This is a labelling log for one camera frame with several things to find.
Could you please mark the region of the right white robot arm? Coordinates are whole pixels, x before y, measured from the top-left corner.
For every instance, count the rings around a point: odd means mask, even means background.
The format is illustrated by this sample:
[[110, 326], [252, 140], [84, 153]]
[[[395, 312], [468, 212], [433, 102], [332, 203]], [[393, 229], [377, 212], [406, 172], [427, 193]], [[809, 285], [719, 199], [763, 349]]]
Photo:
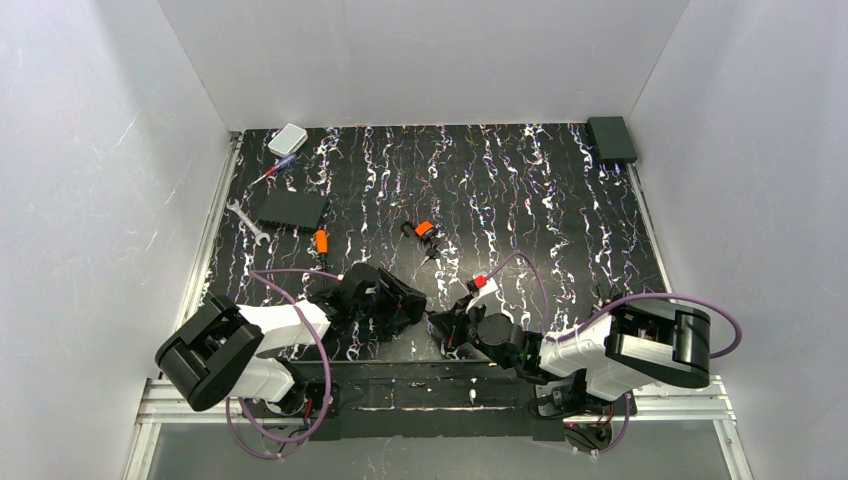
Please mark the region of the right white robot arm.
[[469, 344], [538, 385], [573, 378], [579, 393], [602, 402], [649, 383], [698, 389], [710, 382], [710, 316], [666, 300], [600, 310], [593, 321], [547, 334], [527, 331], [509, 315], [489, 313], [467, 299], [429, 322], [450, 348]]

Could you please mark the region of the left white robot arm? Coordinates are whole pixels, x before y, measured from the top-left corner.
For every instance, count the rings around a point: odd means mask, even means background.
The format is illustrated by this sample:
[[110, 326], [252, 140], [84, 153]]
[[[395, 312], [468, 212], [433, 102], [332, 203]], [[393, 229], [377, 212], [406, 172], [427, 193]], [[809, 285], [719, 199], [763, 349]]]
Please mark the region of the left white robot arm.
[[426, 305], [423, 292], [388, 270], [356, 263], [293, 304], [254, 307], [215, 296], [164, 341], [154, 361], [194, 411], [239, 397], [294, 415], [306, 403], [317, 405], [323, 389], [272, 352], [318, 346], [360, 326], [386, 341], [418, 323]]

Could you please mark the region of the orange black padlock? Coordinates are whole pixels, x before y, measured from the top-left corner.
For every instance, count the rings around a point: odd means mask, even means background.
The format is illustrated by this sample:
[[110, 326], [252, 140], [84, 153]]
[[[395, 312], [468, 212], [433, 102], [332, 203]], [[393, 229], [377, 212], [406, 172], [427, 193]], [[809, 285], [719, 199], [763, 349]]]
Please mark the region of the orange black padlock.
[[405, 221], [401, 224], [400, 229], [405, 237], [415, 237], [421, 242], [428, 242], [437, 235], [436, 227], [429, 221], [424, 221], [417, 225], [410, 221]]

